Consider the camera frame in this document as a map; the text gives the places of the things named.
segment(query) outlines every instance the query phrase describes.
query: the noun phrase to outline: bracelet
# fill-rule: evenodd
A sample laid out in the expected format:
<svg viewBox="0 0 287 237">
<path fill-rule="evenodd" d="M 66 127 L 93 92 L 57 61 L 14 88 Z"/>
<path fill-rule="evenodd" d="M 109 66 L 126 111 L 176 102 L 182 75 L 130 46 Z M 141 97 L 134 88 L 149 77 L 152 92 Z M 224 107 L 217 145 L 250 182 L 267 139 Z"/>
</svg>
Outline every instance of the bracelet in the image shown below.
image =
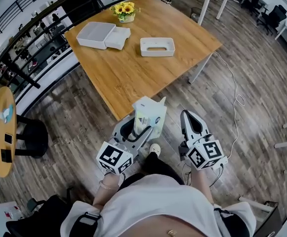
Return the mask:
<svg viewBox="0 0 287 237">
<path fill-rule="evenodd" d="M 118 186 L 107 186 L 107 185 L 103 184 L 103 181 L 102 181 L 102 180 L 99 181 L 99 186 L 101 186 L 101 187 L 103 187 L 104 189 L 109 190 L 109 191 L 111 191 L 111 190 L 117 190 L 117 189 L 119 188 Z"/>
</svg>

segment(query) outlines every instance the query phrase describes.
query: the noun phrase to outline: white sneaker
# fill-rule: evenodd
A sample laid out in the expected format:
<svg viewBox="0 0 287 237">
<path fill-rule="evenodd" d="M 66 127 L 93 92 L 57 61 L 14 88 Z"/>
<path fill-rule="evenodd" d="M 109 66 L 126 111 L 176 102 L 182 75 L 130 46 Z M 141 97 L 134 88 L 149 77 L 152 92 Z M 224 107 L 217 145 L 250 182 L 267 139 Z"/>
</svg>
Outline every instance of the white sneaker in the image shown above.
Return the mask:
<svg viewBox="0 0 287 237">
<path fill-rule="evenodd" d="M 150 151 L 149 151 L 149 153 L 152 153 L 152 152 L 156 153 L 158 157 L 160 156 L 161 147 L 159 146 L 159 144 L 153 143 L 153 144 L 150 146 Z"/>
</svg>

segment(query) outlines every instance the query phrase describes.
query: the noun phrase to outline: small round table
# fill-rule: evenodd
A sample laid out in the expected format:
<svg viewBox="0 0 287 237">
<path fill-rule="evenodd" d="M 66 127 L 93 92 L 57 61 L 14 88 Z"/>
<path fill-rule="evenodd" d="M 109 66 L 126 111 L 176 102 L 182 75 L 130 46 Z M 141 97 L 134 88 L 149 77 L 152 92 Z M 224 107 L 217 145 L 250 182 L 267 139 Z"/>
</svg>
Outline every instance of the small round table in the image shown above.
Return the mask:
<svg viewBox="0 0 287 237">
<path fill-rule="evenodd" d="M 4 123 L 0 119 L 0 177 L 9 174 L 16 156 L 42 157 L 48 148 L 48 132 L 44 123 L 40 120 L 29 119 L 17 115 L 13 93 L 8 87 L 0 88 L 0 111 L 13 106 L 13 113 L 10 122 Z M 25 123 L 26 126 L 22 134 L 16 133 L 17 122 Z M 12 136 L 11 144 L 5 142 L 5 134 Z M 27 149 L 16 149 L 16 140 L 24 140 Z M 9 154 L 10 162 L 5 162 L 2 155 Z"/>
<path fill-rule="evenodd" d="M 16 104 L 14 100 L 13 93 L 8 87 L 0 88 L 0 111 L 2 112 L 4 109 L 8 108 L 10 105 L 13 105 L 13 114 L 11 121 L 8 123 L 4 123 L 2 119 L 0 119 L 0 177 L 5 177 L 9 174 L 11 170 L 11 163 L 3 162 L 1 160 L 1 150 L 10 150 L 11 151 L 11 159 L 14 160 L 15 156 L 15 146 L 16 146 Z M 5 142 L 5 134 L 12 135 L 12 144 L 8 144 Z"/>
</svg>

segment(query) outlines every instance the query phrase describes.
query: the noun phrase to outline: yellow sunflower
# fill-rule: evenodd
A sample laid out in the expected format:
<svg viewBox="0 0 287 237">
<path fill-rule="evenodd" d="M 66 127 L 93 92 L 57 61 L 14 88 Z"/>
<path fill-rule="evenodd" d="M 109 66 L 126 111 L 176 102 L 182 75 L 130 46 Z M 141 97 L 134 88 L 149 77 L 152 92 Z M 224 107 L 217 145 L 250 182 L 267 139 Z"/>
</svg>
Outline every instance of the yellow sunflower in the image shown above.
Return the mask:
<svg viewBox="0 0 287 237">
<path fill-rule="evenodd" d="M 134 8 L 130 6 L 129 4 L 126 4 L 123 6 L 123 12 L 126 14 L 130 14 L 134 12 Z"/>
<path fill-rule="evenodd" d="M 134 8 L 134 3 L 133 3 L 133 2 L 125 2 L 124 5 L 126 5 L 126 4 L 127 4 L 127 5 L 130 5 L 131 7 Z"/>
<path fill-rule="evenodd" d="M 115 6 L 115 13 L 116 14 L 122 14 L 122 12 L 123 12 L 123 7 L 120 4 L 117 4 Z"/>
</svg>

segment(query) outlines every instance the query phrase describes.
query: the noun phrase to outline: black and white marker cube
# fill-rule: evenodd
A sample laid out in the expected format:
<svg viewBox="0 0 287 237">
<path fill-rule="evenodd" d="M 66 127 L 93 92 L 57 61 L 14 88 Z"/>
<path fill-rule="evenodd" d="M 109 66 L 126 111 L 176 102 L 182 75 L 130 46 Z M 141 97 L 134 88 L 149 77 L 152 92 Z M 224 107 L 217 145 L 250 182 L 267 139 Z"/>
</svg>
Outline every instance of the black and white marker cube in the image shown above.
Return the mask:
<svg viewBox="0 0 287 237">
<path fill-rule="evenodd" d="M 212 167 L 224 157 L 218 140 L 195 143 L 187 153 L 188 158 L 197 170 Z"/>
<path fill-rule="evenodd" d="M 96 160 L 108 171 L 120 175 L 133 164 L 133 155 L 120 148 L 104 142 Z"/>
</svg>

